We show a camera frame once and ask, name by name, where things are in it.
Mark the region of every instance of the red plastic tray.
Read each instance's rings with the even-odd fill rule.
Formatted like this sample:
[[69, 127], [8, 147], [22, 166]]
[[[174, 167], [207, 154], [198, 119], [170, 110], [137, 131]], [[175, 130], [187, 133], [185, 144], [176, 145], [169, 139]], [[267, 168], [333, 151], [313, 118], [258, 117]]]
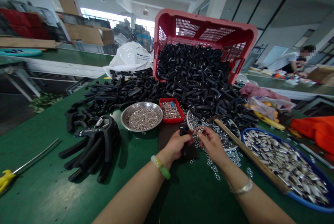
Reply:
[[25, 26], [27, 27], [42, 27], [43, 24], [39, 19], [37, 14], [30, 14], [30, 13], [21, 13], [23, 17], [25, 17]]
[[27, 27], [24, 26], [17, 26], [17, 25], [10, 25], [12, 29], [17, 32], [17, 34], [23, 38], [33, 38], [31, 32], [28, 30]]
[[6, 20], [15, 26], [25, 27], [43, 27], [38, 15], [23, 13], [16, 10], [0, 8], [0, 13], [5, 16]]
[[22, 13], [19, 11], [1, 8], [0, 13], [2, 13], [6, 20], [12, 25], [25, 26], [26, 24], [26, 19], [22, 18]]
[[175, 118], [175, 119], [165, 119], [163, 117], [162, 122], [165, 123], [165, 124], [180, 124], [180, 123], [182, 123], [182, 121], [184, 119], [184, 113], [183, 113], [182, 109], [180, 108], [180, 104], [178, 103], [177, 99], [174, 99], [174, 98], [161, 98], [161, 99], [159, 99], [159, 105], [160, 105], [161, 109], [162, 109], [162, 106], [161, 106], [162, 102], [173, 102], [176, 105], [177, 110], [181, 115], [181, 118]]
[[155, 19], [153, 76], [165, 81], [157, 77], [157, 68], [159, 52], [166, 44], [201, 44], [222, 51], [222, 61], [231, 67], [229, 82], [234, 84], [256, 39], [254, 25], [162, 9]]
[[34, 38], [40, 40], [49, 40], [50, 35], [48, 31], [42, 27], [25, 27], [10, 25], [17, 34], [24, 38]]

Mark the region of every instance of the green workbench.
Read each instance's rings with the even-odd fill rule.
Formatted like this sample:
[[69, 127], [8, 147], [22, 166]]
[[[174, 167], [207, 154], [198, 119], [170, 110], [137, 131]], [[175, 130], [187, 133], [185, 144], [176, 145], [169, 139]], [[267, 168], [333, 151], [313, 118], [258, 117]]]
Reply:
[[[158, 128], [146, 135], [127, 131], [115, 111], [122, 142], [115, 151], [113, 166], [105, 184], [98, 184], [98, 174], [76, 184], [67, 179], [74, 172], [63, 166], [72, 157], [61, 160], [58, 153], [81, 140], [66, 132], [64, 113], [83, 99], [81, 89], [14, 130], [0, 137], [1, 169], [16, 169], [41, 152], [53, 140], [61, 142], [24, 173], [18, 175], [0, 197], [1, 223], [91, 223], [125, 183], [158, 152]], [[261, 129], [285, 138], [286, 133], [260, 123]], [[148, 215], [147, 223], [246, 223], [243, 211], [230, 193], [221, 172], [215, 178], [201, 149], [199, 159], [190, 164], [176, 161], [172, 178], [165, 181]], [[241, 169], [250, 167], [253, 181], [297, 223], [333, 223], [334, 215], [307, 208], [282, 195], [244, 156]], [[334, 173], [317, 162], [334, 181]]]
[[112, 58], [113, 55], [88, 53], [62, 48], [47, 50], [43, 52], [43, 55], [29, 57], [29, 59], [41, 59], [44, 61], [65, 62], [98, 67], [109, 65]]
[[290, 99], [311, 100], [317, 95], [334, 97], [334, 87], [325, 85], [312, 85], [308, 83], [298, 83], [294, 86], [288, 84], [283, 79], [265, 77], [263, 75], [246, 74], [249, 80], [256, 81], [260, 87], [269, 88]]

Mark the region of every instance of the cardboard box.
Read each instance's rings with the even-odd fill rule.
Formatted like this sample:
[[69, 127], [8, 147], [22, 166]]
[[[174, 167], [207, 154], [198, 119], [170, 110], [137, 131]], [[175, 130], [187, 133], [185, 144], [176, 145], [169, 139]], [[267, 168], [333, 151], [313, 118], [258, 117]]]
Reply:
[[113, 45], [114, 31], [105, 27], [76, 26], [82, 42], [99, 46]]
[[317, 69], [313, 70], [307, 76], [308, 79], [318, 81], [324, 85], [333, 86], [334, 85], [334, 66], [322, 65]]
[[62, 6], [64, 13], [79, 15], [74, 0], [59, 0], [59, 3]]
[[80, 40], [81, 39], [79, 33], [72, 33], [72, 32], [68, 32], [68, 33], [69, 33], [69, 36], [70, 36], [71, 40]]
[[64, 23], [64, 26], [68, 33], [79, 33], [77, 29], [77, 25], [71, 25]]
[[0, 47], [12, 48], [56, 48], [58, 42], [54, 40], [37, 40], [27, 38], [0, 37]]

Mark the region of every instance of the banana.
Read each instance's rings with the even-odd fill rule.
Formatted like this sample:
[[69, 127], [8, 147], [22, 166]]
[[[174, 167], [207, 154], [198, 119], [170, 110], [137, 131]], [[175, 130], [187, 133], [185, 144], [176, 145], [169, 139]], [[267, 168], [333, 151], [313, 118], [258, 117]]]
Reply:
[[268, 117], [264, 116], [263, 114], [257, 112], [257, 111], [254, 111], [254, 114], [260, 119], [262, 120], [264, 123], [267, 123], [268, 125], [274, 127], [274, 128], [277, 128], [279, 130], [284, 130], [285, 127], [278, 123], [278, 122], [275, 122], [274, 120], [272, 119], [269, 119]]

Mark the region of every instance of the red plastic basket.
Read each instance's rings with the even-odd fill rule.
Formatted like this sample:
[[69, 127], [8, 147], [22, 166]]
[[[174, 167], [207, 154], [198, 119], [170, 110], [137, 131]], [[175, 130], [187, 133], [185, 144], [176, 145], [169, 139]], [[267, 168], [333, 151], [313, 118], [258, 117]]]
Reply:
[[162, 9], [154, 29], [153, 76], [157, 76], [159, 52], [166, 44], [187, 44], [220, 49], [222, 61], [231, 67], [229, 82], [234, 84], [255, 40], [257, 29], [250, 24], [215, 19], [172, 9]]
[[184, 119], [184, 113], [182, 111], [182, 109], [180, 108], [180, 104], [178, 103], [177, 99], [174, 98], [161, 98], [159, 99], [159, 105], [161, 106], [162, 102], [173, 102], [176, 107], [178, 112], [180, 113], [181, 118], [175, 118], [175, 119], [165, 119], [164, 117], [162, 118], [162, 122], [165, 124], [179, 124], [182, 123], [183, 119]]

